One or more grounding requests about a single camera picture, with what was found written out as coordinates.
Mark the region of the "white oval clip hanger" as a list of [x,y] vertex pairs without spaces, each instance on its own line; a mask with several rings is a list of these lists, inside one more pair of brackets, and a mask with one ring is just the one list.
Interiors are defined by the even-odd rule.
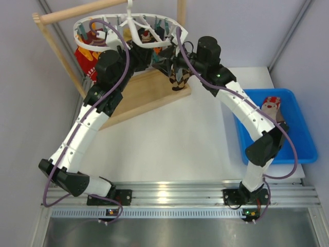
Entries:
[[[118,35],[123,43],[123,47],[128,45],[128,42],[132,42],[142,48],[152,50],[166,49],[170,46],[177,46],[173,43],[170,46],[165,46],[165,39],[169,34],[170,28],[174,25],[180,26],[181,31],[177,31],[177,35],[181,37],[179,42],[184,43],[188,32],[179,22],[163,15],[132,13],[132,6],[132,1],[128,1],[126,13],[92,15],[77,21],[74,24],[74,40],[77,46],[99,53],[109,50],[110,48],[107,46],[92,46],[84,42],[87,39],[87,32],[91,31],[97,35],[98,31],[106,31],[108,27]],[[142,43],[138,35],[139,28],[149,30],[157,42]]]

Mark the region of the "red reindeer sock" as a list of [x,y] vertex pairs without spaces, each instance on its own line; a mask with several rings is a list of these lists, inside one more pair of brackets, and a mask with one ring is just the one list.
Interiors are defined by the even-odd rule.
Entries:
[[261,110],[278,123],[285,122],[281,113],[281,98],[277,96],[266,97]]

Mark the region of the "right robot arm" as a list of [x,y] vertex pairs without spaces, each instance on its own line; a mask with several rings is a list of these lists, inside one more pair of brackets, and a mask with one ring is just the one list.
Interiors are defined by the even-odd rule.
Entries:
[[225,191],[226,204],[236,209],[259,200],[265,172],[287,139],[288,125],[278,122],[245,93],[236,76],[221,64],[221,47],[211,36],[199,38],[196,52],[187,52],[180,39],[156,42],[159,62],[153,67],[173,76],[178,84],[184,75],[195,75],[203,87],[221,101],[243,124],[252,139],[245,149],[247,172],[239,187]]

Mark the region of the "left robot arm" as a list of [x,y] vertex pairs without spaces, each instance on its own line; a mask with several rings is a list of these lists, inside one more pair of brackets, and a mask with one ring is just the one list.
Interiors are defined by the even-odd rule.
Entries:
[[76,122],[58,150],[39,163],[39,169],[72,196],[97,194],[104,204],[115,201],[112,183],[81,173],[81,161],[100,127],[122,100],[133,74],[150,66],[152,53],[152,49],[131,45],[128,50],[106,50],[99,55],[95,65],[97,80],[87,92]]

